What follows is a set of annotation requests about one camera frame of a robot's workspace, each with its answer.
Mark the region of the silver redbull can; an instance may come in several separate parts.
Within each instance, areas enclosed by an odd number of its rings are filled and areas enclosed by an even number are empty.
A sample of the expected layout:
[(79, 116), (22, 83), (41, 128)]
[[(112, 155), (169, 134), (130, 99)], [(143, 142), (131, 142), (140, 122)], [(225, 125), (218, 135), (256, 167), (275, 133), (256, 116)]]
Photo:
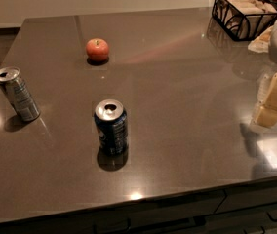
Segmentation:
[(17, 67), (0, 69), (0, 89), (23, 122), (30, 122), (39, 117), (40, 110)]

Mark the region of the crumpled paper beside basket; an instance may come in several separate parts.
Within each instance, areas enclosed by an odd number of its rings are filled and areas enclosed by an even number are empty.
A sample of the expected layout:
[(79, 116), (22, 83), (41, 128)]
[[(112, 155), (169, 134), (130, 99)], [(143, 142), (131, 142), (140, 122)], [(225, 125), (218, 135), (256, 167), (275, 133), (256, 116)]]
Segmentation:
[(255, 53), (267, 53), (271, 37), (272, 26), (265, 29), (256, 39), (248, 45), (248, 50)]

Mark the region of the red apple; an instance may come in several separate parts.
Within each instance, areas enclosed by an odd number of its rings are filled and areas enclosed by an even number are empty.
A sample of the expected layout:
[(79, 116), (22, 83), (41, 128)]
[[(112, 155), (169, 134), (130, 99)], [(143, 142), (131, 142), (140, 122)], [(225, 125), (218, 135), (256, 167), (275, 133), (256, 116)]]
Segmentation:
[(89, 40), (86, 44), (85, 50), (91, 61), (102, 62), (107, 60), (109, 56), (108, 43), (101, 38), (93, 38)]

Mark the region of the blue pepsi can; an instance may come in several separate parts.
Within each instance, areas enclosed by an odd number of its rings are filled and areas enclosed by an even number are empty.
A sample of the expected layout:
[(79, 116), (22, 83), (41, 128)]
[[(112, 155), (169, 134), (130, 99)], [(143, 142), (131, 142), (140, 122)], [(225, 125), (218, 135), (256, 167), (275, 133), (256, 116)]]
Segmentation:
[(128, 147), (128, 115), (123, 104), (115, 99), (101, 101), (95, 109), (100, 149), (107, 156), (121, 155)]

